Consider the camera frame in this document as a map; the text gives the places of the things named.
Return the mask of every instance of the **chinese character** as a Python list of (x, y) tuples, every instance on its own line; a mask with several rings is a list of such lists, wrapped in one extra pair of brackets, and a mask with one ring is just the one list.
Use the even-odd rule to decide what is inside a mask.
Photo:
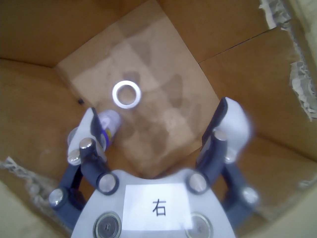
[(165, 201), (160, 201), (158, 199), (157, 202), (153, 202), (153, 203), (156, 203), (156, 207), (154, 208), (153, 212), (156, 210), (156, 216), (159, 216), (159, 215), (166, 215), (165, 214), (165, 206), (159, 206), (159, 203), (166, 203)]

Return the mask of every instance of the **white paper label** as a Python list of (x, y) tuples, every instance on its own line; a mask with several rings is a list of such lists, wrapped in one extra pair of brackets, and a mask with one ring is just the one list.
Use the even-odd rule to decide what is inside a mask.
[(185, 184), (128, 184), (124, 196), (122, 229), (192, 229)]

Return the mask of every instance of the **corrugated cardboard edge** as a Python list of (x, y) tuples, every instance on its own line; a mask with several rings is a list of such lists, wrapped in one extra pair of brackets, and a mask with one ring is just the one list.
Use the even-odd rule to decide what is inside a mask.
[(8, 157), (4, 162), (0, 161), (0, 169), (8, 170), (17, 177), (24, 179), (26, 181), (25, 189), (36, 208), (58, 223), (68, 233), (71, 233), (71, 230), (57, 218), (48, 201), (49, 194), (58, 186), (57, 181), (26, 170), (11, 157)]
[(265, 12), (267, 25), (270, 29), (291, 19), (282, 0), (260, 0), (260, 9)]
[(265, 12), (268, 27), (273, 29), (280, 25), (282, 30), (287, 31), (293, 41), (295, 51), (300, 56), (300, 61), (291, 64), (290, 86), (298, 97), (301, 107), (312, 121), (313, 118), (317, 118), (316, 91), (301, 48), (289, 23), (290, 14), (282, 0), (260, 0), (260, 3), (259, 8)]
[(282, 24), (281, 29), (289, 33), (294, 44), (294, 49), (300, 56), (300, 61), (291, 64), (290, 86), (293, 88), (298, 100), (300, 101), (300, 105), (306, 112), (310, 121), (312, 121), (313, 118), (317, 118), (317, 98), (308, 66), (292, 31), (291, 24), (284, 23)]

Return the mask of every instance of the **small bottle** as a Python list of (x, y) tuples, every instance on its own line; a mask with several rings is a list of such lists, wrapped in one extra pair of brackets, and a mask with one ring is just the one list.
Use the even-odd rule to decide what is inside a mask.
[(111, 144), (114, 135), (121, 125), (120, 115), (113, 110), (105, 110), (98, 113), (98, 118), (102, 126), (102, 134), (105, 137), (105, 144), (103, 143), (104, 151)]

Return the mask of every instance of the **silver ring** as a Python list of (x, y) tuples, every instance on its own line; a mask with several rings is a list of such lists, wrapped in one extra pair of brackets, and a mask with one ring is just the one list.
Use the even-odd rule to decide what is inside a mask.
[[(118, 99), (118, 92), (119, 90), (123, 87), (123, 86), (131, 86), (134, 91), (135, 91), (135, 100), (133, 103), (131, 104), (123, 104), (119, 101)], [(120, 108), (123, 108), (123, 109), (130, 109), (130, 108), (133, 108), (135, 106), (137, 106), (137, 104), (140, 102), (141, 100), (141, 90), (139, 88), (139, 86), (132, 82), (132, 81), (121, 81), (119, 83), (117, 83), (113, 90), (112, 90), (112, 98), (113, 98), (113, 101), (116, 105), (118, 105)]]

